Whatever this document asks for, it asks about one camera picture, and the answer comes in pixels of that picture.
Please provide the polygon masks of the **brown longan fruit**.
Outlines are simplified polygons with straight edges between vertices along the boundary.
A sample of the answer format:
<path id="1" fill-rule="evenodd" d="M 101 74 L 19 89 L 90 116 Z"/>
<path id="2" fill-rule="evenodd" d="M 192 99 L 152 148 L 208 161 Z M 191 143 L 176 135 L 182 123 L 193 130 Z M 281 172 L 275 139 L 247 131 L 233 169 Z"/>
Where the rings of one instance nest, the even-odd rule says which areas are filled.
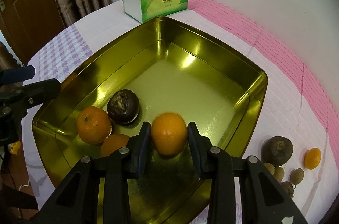
<path id="1" fill-rule="evenodd" d="M 271 163 L 264 163 L 264 166 L 270 172 L 270 174 L 274 175 L 275 167 Z"/>
<path id="2" fill-rule="evenodd" d="M 295 169 L 290 174 L 290 183 L 294 186 L 300 184 L 304 179 L 304 170 L 302 168 Z"/>
<path id="3" fill-rule="evenodd" d="M 284 169 L 282 167 L 275 167 L 274 178 L 280 183 L 284 178 Z"/>

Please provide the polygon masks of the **dark mangosteen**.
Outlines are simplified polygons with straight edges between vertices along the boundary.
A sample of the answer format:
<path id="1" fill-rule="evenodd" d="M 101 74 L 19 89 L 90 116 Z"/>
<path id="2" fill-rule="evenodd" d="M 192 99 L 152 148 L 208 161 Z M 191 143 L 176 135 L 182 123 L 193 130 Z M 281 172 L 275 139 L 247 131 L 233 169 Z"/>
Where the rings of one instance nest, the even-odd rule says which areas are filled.
<path id="1" fill-rule="evenodd" d="M 261 158 L 265 163 L 280 167 L 290 160 L 293 149 L 293 144 L 288 138 L 275 136 L 267 140 L 262 146 Z"/>
<path id="2" fill-rule="evenodd" d="M 128 89 L 117 91 L 107 104 L 109 118 L 118 125 L 133 123 L 140 112 L 140 101 L 137 95 Z"/>

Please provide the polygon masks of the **small dark fruit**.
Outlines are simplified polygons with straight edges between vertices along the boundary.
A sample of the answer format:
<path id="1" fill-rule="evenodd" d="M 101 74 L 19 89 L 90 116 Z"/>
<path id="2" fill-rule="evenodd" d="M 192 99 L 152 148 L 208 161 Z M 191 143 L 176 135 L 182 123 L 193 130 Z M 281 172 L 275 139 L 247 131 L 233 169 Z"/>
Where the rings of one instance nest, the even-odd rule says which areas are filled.
<path id="1" fill-rule="evenodd" d="M 292 199 L 294 197 L 294 186 L 290 182 L 282 182 L 280 184 L 288 196 Z"/>

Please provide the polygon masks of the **small orange tangerine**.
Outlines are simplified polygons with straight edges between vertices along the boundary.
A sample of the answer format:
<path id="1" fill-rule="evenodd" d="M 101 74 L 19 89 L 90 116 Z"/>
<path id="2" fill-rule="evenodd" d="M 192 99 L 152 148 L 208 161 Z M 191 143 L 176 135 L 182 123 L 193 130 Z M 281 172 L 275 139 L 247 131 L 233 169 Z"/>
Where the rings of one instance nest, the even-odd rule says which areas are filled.
<path id="1" fill-rule="evenodd" d="M 317 168 L 320 162 L 321 151 L 319 148 L 312 148 L 306 152 L 303 163 L 308 170 Z"/>

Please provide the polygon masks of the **partly hidden tangerine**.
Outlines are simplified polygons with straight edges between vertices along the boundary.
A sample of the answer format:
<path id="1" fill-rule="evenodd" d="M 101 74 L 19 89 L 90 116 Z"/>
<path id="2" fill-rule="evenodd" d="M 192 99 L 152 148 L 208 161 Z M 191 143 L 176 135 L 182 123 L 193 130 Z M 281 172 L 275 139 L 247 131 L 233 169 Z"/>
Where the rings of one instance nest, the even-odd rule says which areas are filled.
<path id="1" fill-rule="evenodd" d="M 101 156 L 109 156 L 116 150 L 125 147 L 129 138 L 130 137 L 125 134 L 111 134 L 101 146 Z"/>

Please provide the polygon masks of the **dark mangosteen in tray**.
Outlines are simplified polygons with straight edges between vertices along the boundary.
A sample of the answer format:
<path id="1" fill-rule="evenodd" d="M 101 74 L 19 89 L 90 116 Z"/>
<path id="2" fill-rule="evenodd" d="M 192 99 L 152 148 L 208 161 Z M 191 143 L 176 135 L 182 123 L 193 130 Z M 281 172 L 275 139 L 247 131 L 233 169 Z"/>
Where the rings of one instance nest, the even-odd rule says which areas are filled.
<path id="1" fill-rule="evenodd" d="M 140 112 L 140 101 L 137 95 L 128 89 L 117 91 L 107 104 L 109 118 L 118 125 L 133 123 Z"/>

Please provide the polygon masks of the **tangerine with stem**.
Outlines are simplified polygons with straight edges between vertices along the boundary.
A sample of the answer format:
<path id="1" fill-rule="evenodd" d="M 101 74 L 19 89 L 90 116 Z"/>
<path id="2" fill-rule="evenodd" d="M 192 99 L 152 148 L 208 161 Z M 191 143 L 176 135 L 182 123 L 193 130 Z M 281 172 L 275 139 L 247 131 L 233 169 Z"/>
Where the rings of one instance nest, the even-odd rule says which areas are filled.
<path id="1" fill-rule="evenodd" d="M 79 113 L 76 126 L 81 140 L 91 145 L 104 142 L 113 129 L 108 114 L 95 106 L 88 106 Z"/>

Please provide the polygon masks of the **brown wooden door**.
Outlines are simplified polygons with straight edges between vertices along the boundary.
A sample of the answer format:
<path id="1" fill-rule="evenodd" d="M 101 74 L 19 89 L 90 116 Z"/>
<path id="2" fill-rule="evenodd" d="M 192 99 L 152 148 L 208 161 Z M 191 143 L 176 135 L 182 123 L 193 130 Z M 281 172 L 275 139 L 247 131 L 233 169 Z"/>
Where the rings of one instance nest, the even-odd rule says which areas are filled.
<path id="1" fill-rule="evenodd" d="M 1 0 L 1 32 L 23 64 L 65 25 L 56 0 Z"/>

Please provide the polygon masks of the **gold metal tin tray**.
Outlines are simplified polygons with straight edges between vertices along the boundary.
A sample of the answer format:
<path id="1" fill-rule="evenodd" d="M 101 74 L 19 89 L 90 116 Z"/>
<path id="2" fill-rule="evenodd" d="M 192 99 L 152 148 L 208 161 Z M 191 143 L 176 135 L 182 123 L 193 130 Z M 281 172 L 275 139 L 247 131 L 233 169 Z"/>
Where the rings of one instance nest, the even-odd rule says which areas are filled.
<path id="1" fill-rule="evenodd" d="M 113 133 L 132 138 L 143 122 L 166 112 L 195 122 L 213 146 L 241 157 L 257 124 L 268 76 L 245 52 L 238 52 L 193 26 L 158 17 L 116 38 L 89 57 L 61 84 L 56 99 L 42 105 L 32 129 L 38 152 L 57 186 L 83 157 L 101 157 L 101 144 L 78 135 L 76 119 L 88 106 L 107 111 L 119 90 L 134 92 L 140 101 L 137 119 L 114 123 Z M 34 223 L 80 221 L 80 174 L 54 203 L 46 202 Z M 132 223 L 189 223 L 207 206 L 211 180 L 194 171 L 189 147 L 165 159 L 152 150 L 151 163 L 138 180 L 128 180 Z"/>

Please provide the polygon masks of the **green tissue pack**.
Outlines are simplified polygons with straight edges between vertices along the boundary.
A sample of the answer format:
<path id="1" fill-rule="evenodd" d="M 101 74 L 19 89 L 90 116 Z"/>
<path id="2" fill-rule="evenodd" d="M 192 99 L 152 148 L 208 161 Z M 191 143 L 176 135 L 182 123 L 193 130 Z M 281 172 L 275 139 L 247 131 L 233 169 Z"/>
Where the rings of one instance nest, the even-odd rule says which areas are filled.
<path id="1" fill-rule="evenodd" d="M 124 12 L 144 23 L 155 17 L 166 16 L 188 8 L 189 0 L 122 0 Z"/>

